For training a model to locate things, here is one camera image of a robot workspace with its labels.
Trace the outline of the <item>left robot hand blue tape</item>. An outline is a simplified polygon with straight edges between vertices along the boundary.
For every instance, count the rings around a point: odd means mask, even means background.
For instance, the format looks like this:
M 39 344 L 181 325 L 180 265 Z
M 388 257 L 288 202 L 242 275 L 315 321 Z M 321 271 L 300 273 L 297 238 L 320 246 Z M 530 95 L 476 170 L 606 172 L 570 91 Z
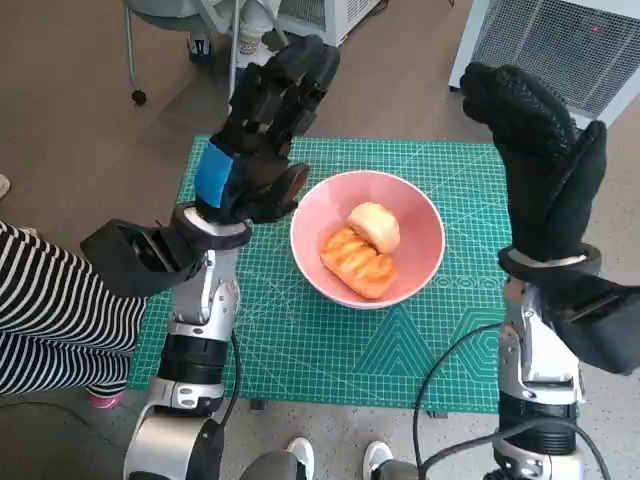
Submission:
M 195 207 L 203 218 L 226 225 L 270 223 L 296 209 L 310 168 L 291 164 L 289 154 L 315 120 L 339 62 L 338 48 L 309 35 L 264 65 L 248 65 L 196 172 Z

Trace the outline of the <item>right robot hand black glove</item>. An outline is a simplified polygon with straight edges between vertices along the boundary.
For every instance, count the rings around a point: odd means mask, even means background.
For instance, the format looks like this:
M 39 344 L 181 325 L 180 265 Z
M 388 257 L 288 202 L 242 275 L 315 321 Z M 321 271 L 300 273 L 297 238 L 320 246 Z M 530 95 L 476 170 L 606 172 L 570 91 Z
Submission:
M 607 166 L 607 127 L 578 130 L 561 97 L 519 67 L 469 64 L 463 110 L 486 125 L 503 161 L 512 245 L 546 263 L 584 255 Z

